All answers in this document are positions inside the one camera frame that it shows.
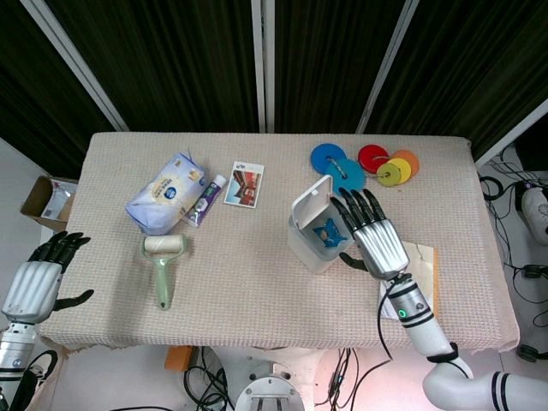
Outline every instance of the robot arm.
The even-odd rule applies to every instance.
[[[389,300],[398,313],[415,349],[437,363],[423,381],[426,397],[438,408],[541,410],[548,407],[548,382],[518,375],[494,372],[474,378],[468,364],[459,357],[456,344],[449,342],[418,284],[402,274],[409,258],[402,242],[374,195],[364,189],[365,198],[355,190],[341,189],[347,207],[336,198],[331,202],[339,210],[360,249],[362,260],[346,253],[341,259],[352,268],[386,281]]]
[[[52,236],[15,273],[2,307],[10,324],[0,339],[0,411],[18,411],[26,406],[20,406],[26,402],[14,397],[33,351],[34,326],[46,320],[52,311],[78,306],[93,294],[89,289],[76,298],[57,299],[63,273],[78,248],[90,241],[82,236],[82,233],[67,235],[66,231]]]

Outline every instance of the table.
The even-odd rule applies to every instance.
[[[287,246],[291,203],[321,176],[311,150],[332,142],[355,158],[365,144],[420,158],[411,181],[367,186],[405,241],[438,250],[438,319],[461,348],[513,348],[519,330],[469,141],[459,137],[356,134],[101,133],[92,138],[68,231],[92,237],[65,274],[60,297],[95,289],[85,304],[53,313],[40,333],[68,345],[100,343],[341,348],[378,346],[378,283],[337,261],[311,273]],[[156,307],[142,234],[123,207],[175,152],[192,153],[210,176],[235,160],[263,164],[258,206],[219,198],[202,225],[179,223],[189,250],[171,266],[171,309]],[[355,246],[349,249],[357,256]],[[384,320],[391,347],[409,346]]]

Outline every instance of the picture card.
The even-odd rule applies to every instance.
[[[224,202],[234,206],[255,208],[264,173],[264,165],[235,161]]]

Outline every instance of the toothpaste tube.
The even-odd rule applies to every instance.
[[[185,217],[183,218],[185,223],[188,223],[193,227],[200,226],[202,220],[211,208],[211,204],[213,204],[213,201],[215,201],[225,183],[226,178],[217,174],[198,201],[196,201],[196,204],[194,204],[187,214],[185,214]]]

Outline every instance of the white roller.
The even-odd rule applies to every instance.
[[[182,235],[159,235],[145,239],[148,253],[179,253],[184,247]]]

